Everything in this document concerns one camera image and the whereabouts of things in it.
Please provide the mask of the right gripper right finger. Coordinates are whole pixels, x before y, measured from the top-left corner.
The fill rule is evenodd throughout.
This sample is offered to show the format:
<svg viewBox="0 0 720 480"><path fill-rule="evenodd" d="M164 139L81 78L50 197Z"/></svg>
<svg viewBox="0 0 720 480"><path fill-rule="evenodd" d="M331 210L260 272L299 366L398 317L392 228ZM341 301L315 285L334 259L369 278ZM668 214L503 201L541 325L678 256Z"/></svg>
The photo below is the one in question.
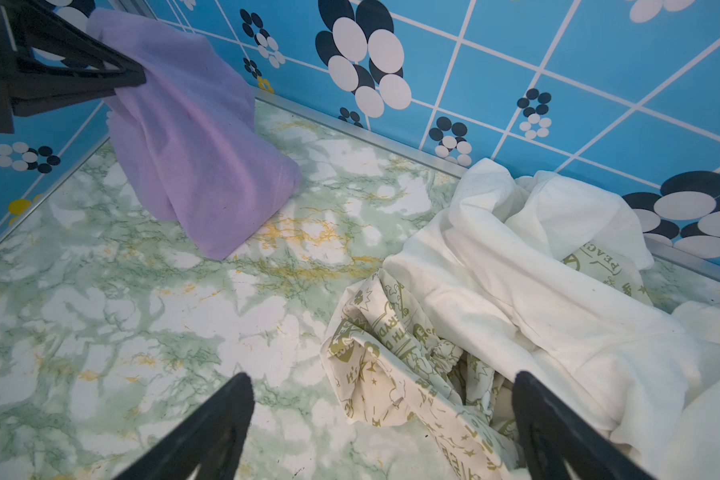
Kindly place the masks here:
<svg viewBox="0 0 720 480"><path fill-rule="evenodd" d="M649 479L540 380L516 375L512 408L533 479Z"/></svg>

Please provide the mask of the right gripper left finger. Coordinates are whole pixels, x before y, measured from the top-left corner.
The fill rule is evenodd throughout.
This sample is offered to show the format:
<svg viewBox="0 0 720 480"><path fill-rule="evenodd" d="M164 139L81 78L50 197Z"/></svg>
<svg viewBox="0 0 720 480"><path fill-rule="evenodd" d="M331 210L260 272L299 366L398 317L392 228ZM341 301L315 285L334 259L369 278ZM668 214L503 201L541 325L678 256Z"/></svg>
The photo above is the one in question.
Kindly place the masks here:
<svg viewBox="0 0 720 480"><path fill-rule="evenodd" d="M251 379L241 372L117 477L234 478L254 406Z"/></svg>

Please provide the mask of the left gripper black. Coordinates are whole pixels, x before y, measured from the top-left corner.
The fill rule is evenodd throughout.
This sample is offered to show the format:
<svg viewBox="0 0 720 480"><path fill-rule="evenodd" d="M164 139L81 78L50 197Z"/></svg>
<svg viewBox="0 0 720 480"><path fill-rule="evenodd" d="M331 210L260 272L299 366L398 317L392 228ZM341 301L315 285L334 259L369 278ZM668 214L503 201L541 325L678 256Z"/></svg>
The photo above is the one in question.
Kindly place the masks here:
<svg viewBox="0 0 720 480"><path fill-rule="evenodd" d="M145 82L132 59L39 2L0 1L0 134L14 132L13 114L58 110Z"/></svg>

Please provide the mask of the purple cloth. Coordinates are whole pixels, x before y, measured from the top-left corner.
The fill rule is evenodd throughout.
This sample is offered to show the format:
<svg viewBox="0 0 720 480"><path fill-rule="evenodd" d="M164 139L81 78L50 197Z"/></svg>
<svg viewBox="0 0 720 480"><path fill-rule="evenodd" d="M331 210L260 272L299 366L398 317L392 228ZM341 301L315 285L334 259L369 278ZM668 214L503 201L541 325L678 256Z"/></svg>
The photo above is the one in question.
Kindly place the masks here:
<svg viewBox="0 0 720 480"><path fill-rule="evenodd" d="M137 61L146 81L106 99L112 146L140 203L223 260L296 192L301 171L255 132L250 85L208 40L97 9L88 34Z"/></svg>

